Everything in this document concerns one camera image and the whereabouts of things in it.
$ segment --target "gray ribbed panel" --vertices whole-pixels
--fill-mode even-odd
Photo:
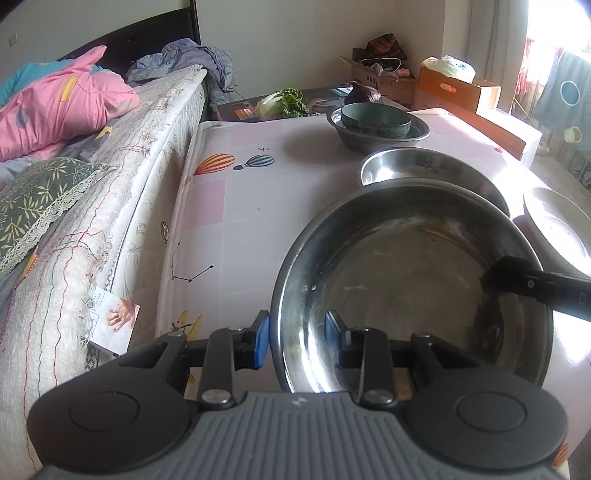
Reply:
[[[560,480],[550,468],[480,475],[416,446],[389,413],[358,407],[348,393],[250,393],[206,413],[176,450],[135,472],[76,475],[47,468],[35,480]]]

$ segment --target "white plastic bag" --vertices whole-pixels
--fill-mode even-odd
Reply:
[[[466,83],[472,83],[476,77],[476,71],[471,65],[461,60],[456,60],[445,55],[441,60],[429,57],[423,60],[421,65],[429,70],[444,74],[446,77],[455,78]]]

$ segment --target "gray curtain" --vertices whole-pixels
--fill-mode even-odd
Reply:
[[[509,111],[527,35],[528,0],[473,0],[466,61],[476,76],[501,85],[499,108]]]

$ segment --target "black headboard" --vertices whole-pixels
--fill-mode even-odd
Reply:
[[[173,10],[127,25],[88,42],[61,59],[75,59],[93,47],[106,45],[105,55],[97,65],[123,75],[135,60],[149,53],[158,53],[167,43],[187,37],[201,43],[194,0],[191,0],[189,8]]]

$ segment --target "white bowl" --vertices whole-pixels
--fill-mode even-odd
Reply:
[[[591,277],[591,219],[568,198],[536,187],[524,194],[535,239],[566,274]]]

